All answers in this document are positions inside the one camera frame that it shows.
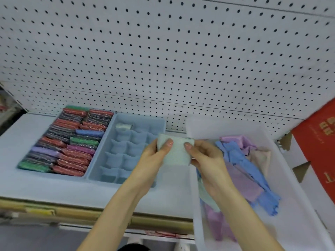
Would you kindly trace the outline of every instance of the yellow label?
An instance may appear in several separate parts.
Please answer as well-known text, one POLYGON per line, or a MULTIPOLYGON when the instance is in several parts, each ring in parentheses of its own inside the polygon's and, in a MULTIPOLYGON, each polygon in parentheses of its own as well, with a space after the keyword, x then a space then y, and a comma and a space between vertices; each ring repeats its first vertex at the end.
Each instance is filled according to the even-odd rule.
POLYGON ((33 213, 33 214, 45 215, 45 216, 54 216, 56 214, 54 209, 35 208, 35 207, 26 207, 25 211, 27 213, 33 213))

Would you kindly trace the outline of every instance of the person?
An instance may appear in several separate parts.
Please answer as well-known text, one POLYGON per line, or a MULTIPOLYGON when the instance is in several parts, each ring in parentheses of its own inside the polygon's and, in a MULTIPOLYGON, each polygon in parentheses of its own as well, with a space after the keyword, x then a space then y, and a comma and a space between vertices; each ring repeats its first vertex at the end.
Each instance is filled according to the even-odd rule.
MULTIPOLYGON (((144 149, 131 175, 111 198, 77 251, 115 251, 118 248, 137 203, 148 193, 172 145, 173 140, 168 139, 157 151, 157 140, 154 140, 144 149)), ((205 189, 224 214, 241 249, 283 251, 235 188, 220 149, 203 140, 196 140, 194 146, 185 143, 184 147, 192 156, 191 164, 199 170, 205 189)))

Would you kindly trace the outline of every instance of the red sign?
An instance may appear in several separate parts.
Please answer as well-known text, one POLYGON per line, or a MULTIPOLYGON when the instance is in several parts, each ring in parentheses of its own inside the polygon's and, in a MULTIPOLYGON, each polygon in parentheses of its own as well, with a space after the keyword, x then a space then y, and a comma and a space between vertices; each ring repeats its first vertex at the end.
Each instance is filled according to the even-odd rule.
POLYGON ((335 203, 335 99, 295 127, 292 134, 335 203))

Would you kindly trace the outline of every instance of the white plastic bin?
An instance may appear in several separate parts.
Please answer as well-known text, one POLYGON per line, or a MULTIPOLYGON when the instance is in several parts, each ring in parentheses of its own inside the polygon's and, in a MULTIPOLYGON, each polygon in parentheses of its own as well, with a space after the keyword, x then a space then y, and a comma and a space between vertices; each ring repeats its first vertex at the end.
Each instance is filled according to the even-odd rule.
MULTIPOLYGON (((313 210, 292 170, 266 132, 266 128, 250 121, 224 121, 219 118, 190 117, 186 120, 187 136, 194 139, 218 139, 225 135, 246 135, 257 146, 271 150, 267 180, 270 188, 281 196, 279 213, 268 216, 262 207, 255 211, 286 251, 334 251, 328 232, 313 210)), ((193 202, 193 224, 199 251, 241 250, 237 243, 225 238, 213 239, 204 208, 200 204, 196 169, 190 166, 193 202)))

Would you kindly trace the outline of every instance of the gray floor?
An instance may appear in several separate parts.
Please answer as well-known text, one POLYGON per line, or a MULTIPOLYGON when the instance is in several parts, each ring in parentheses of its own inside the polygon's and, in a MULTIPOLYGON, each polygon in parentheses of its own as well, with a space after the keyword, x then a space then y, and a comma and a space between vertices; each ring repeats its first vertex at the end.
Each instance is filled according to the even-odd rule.
MULTIPOLYGON (((75 251, 87 233, 48 226, 0 226, 1 251, 75 251)), ((127 243, 123 238, 120 246, 127 243)), ((174 243, 144 240, 152 251, 173 251, 174 243)))

